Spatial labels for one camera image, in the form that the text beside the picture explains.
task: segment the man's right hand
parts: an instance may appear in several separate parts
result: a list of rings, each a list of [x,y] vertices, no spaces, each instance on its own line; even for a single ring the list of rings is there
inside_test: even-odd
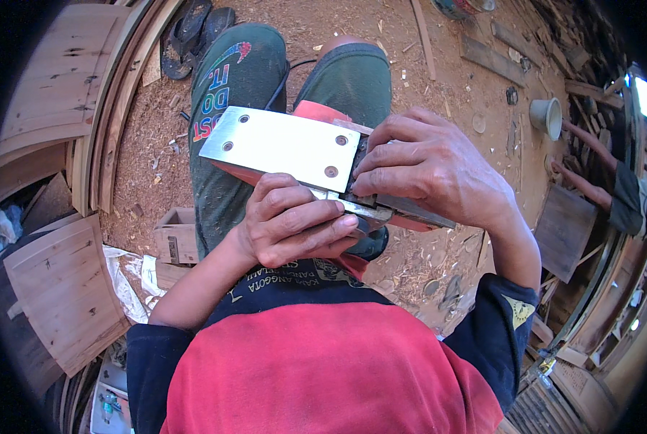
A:
[[[423,108],[390,115],[369,136],[353,193],[410,197],[461,224],[495,230],[514,193],[457,126]]]

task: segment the knee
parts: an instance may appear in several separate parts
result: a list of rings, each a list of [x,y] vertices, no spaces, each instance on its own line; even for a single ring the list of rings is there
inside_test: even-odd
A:
[[[331,51],[336,47],[340,47],[341,45],[345,45],[345,44],[354,44],[354,43],[373,45],[370,41],[367,41],[362,38],[358,38],[357,36],[352,36],[352,35],[336,36],[333,39],[329,39],[326,42],[326,44],[324,44],[321,47],[321,52],[319,53],[319,59],[322,58],[324,54],[328,53],[328,51]]]

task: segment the sawdust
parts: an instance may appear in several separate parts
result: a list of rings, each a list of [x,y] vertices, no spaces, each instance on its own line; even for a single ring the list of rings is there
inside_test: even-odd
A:
[[[422,2],[422,5],[437,68],[436,81],[428,78],[422,45],[416,43],[419,34],[415,15],[405,0],[361,0],[352,4],[332,0],[262,0],[258,4],[234,0],[216,1],[214,7],[234,8],[237,22],[262,22],[274,26],[283,34],[287,57],[292,62],[315,57],[317,53],[312,51],[312,47],[325,43],[336,33],[358,36],[372,44],[379,41],[393,61],[391,111],[398,113],[411,106],[423,106],[449,117],[492,167],[504,170],[504,178],[514,188],[519,184],[520,164],[518,156],[507,156],[505,146],[512,112],[522,114],[525,128],[517,132],[517,141],[523,152],[524,173],[517,202],[529,226],[535,228],[547,188],[546,174],[539,162],[543,161],[545,153],[561,153],[565,148],[562,142],[552,143],[530,127],[528,106],[531,99],[548,96],[546,85],[554,96],[567,101],[564,81],[545,62],[543,82],[536,77],[536,68],[532,68],[526,74],[527,88],[518,89],[518,104],[508,106],[505,91],[511,83],[461,59],[458,38],[466,33],[508,56],[507,46],[493,40],[490,21],[495,19],[510,28],[516,24],[515,29],[519,33],[532,31],[537,26],[521,21],[519,11],[510,3],[500,3],[494,13],[478,14],[465,22],[452,22],[428,2]],[[312,14],[311,10],[326,13]],[[382,26],[379,25],[380,20],[383,20]],[[292,111],[292,103],[313,67],[314,64],[302,65],[290,74],[286,87],[288,112]],[[406,70],[405,81],[401,79],[402,70]],[[156,255],[152,235],[155,222],[172,206],[193,206],[187,140],[185,137],[176,139],[179,155],[167,147],[170,140],[188,129],[187,122],[179,117],[179,111],[189,112],[189,91],[189,79],[174,82],[166,77],[138,90],[120,146],[114,197],[120,217],[102,215],[105,241],[109,244],[139,254]],[[169,103],[175,94],[180,95],[180,104],[170,108]],[[485,117],[483,134],[476,133],[472,126],[471,120],[476,112]],[[156,157],[159,157],[158,166],[151,170],[148,161]],[[157,174],[162,174],[161,180],[154,185],[153,179]],[[130,215],[136,203],[145,212],[137,220]],[[377,288],[381,288],[379,285],[383,282],[383,292],[387,292],[389,299],[427,325],[437,327],[438,331],[447,326],[453,329],[467,313],[470,294],[474,294],[482,274],[493,270],[491,251],[482,268],[476,268],[480,245],[472,243],[479,244],[480,236],[461,243],[480,230],[466,226],[458,226],[451,232],[442,229],[429,233],[415,233],[393,226],[389,229],[389,247],[369,265],[364,281]],[[447,321],[447,312],[440,312],[437,307],[454,275],[463,276],[461,291],[468,294],[468,298],[462,300],[462,306],[466,306],[460,306],[458,313]],[[423,288],[431,279],[437,279],[440,287],[428,296]],[[387,281],[393,282],[394,286],[389,288]]]

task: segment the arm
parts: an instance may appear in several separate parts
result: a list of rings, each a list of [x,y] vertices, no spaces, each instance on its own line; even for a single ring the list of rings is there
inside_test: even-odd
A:
[[[357,218],[343,204],[316,200],[287,174],[261,177],[244,220],[153,309],[149,324],[197,331],[252,267],[276,268],[302,258],[336,258],[357,240]]]
[[[539,288],[540,252],[514,192],[457,126],[412,108],[386,118],[369,136],[369,147],[354,170],[356,195],[410,197],[433,213],[487,230],[497,274]]]

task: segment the flip-flop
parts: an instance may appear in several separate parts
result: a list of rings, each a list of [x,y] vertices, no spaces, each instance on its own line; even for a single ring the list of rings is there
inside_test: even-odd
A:
[[[203,39],[203,26],[213,8],[211,0],[193,0],[181,6],[172,22],[162,34],[163,73],[172,80],[188,76],[193,65],[193,55]]]
[[[186,62],[193,68],[193,74],[198,70],[198,64],[203,60],[207,50],[220,33],[235,25],[235,10],[232,8],[217,8],[209,13],[203,25],[201,41],[195,50],[186,56]]]

